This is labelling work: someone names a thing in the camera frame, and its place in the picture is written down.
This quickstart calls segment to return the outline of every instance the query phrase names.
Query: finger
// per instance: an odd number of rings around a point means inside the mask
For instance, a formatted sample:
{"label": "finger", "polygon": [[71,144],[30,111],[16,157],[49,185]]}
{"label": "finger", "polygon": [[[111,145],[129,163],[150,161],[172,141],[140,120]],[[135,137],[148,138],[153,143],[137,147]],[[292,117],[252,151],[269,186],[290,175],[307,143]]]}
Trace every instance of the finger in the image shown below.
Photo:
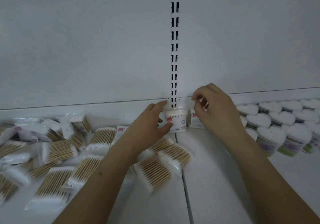
{"label": "finger", "polygon": [[161,102],[158,102],[152,109],[153,112],[159,114],[162,112],[162,108],[164,105],[167,104],[167,101],[161,101]]}
{"label": "finger", "polygon": [[216,86],[213,83],[207,84],[206,87],[208,87],[211,91],[216,92],[216,93],[224,93],[223,90],[221,90],[218,86]]}
{"label": "finger", "polygon": [[158,132],[161,137],[165,136],[167,133],[169,133],[171,127],[173,126],[173,123],[167,123],[162,128],[158,129]]}
{"label": "finger", "polygon": [[154,106],[155,106],[155,104],[154,104],[154,103],[149,104],[149,105],[146,107],[146,109],[145,109],[144,111],[145,111],[145,112],[147,112],[147,111],[151,111],[151,110],[154,108]]}
{"label": "finger", "polygon": [[199,100],[195,101],[194,111],[200,118],[206,115],[206,112],[203,110],[203,107]]}
{"label": "finger", "polygon": [[207,105],[208,101],[205,97],[203,97],[202,102],[201,102],[201,106],[205,107]]}
{"label": "finger", "polygon": [[198,89],[196,89],[196,91],[193,93],[191,100],[197,100],[200,96],[209,99],[210,97],[212,97],[212,95],[213,91],[211,91],[208,87],[201,86]]}

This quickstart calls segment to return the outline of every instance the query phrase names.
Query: hand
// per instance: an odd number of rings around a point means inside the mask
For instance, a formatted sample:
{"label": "hand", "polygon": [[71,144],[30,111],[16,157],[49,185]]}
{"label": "hand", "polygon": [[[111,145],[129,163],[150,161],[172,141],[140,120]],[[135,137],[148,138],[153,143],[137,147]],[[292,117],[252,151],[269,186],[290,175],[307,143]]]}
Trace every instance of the hand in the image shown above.
{"label": "hand", "polygon": [[128,144],[132,147],[133,152],[138,155],[169,133],[172,123],[167,123],[162,128],[157,128],[159,126],[158,123],[162,122],[159,114],[165,104],[167,104],[167,101],[161,101],[157,104],[152,103],[147,106],[119,141]]}
{"label": "hand", "polygon": [[194,110],[199,120],[223,143],[234,141],[246,133],[236,106],[218,86],[202,86],[193,93],[191,99],[195,101]]}

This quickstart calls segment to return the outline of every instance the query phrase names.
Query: skin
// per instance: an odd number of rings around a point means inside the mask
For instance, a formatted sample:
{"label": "skin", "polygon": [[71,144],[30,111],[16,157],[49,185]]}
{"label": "skin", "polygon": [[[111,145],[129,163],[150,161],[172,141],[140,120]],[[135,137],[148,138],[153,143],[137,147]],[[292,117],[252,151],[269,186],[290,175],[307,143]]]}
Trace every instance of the skin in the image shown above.
{"label": "skin", "polygon": [[[220,139],[237,162],[260,223],[320,224],[318,216],[247,134],[228,95],[209,84],[198,88],[192,100],[200,121]],[[54,223],[106,223],[132,161],[170,131],[171,123],[157,128],[161,122],[159,113],[165,104],[165,101],[150,104],[141,113]]]}

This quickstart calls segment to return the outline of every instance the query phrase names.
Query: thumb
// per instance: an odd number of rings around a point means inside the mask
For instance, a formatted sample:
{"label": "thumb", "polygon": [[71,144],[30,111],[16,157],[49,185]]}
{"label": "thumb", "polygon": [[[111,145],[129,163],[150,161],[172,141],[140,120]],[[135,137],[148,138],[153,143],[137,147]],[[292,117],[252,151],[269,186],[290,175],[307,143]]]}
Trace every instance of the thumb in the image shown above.
{"label": "thumb", "polygon": [[173,123],[166,123],[165,126],[163,126],[162,128],[158,129],[159,134],[161,135],[161,137],[165,136],[167,133],[169,133],[171,127],[173,126]]}
{"label": "thumb", "polygon": [[195,100],[194,111],[198,117],[204,117],[206,115],[199,100]]}

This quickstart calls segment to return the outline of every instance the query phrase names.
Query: person's left hand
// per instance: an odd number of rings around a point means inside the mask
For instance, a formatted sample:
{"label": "person's left hand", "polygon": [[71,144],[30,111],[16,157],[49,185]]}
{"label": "person's left hand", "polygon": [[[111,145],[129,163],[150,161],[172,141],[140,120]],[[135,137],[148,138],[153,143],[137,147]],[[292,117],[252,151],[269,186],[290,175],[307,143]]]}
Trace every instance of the person's left hand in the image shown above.
{"label": "person's left hand", "polygon": [[127,144],[138,155],[169,133],[172,123],[157,128],[158,123],[162,122],[159,114],[165,104],[167,104],[167,101],[161,101],[157,104],[152,103],[147,106],[118,142]]}

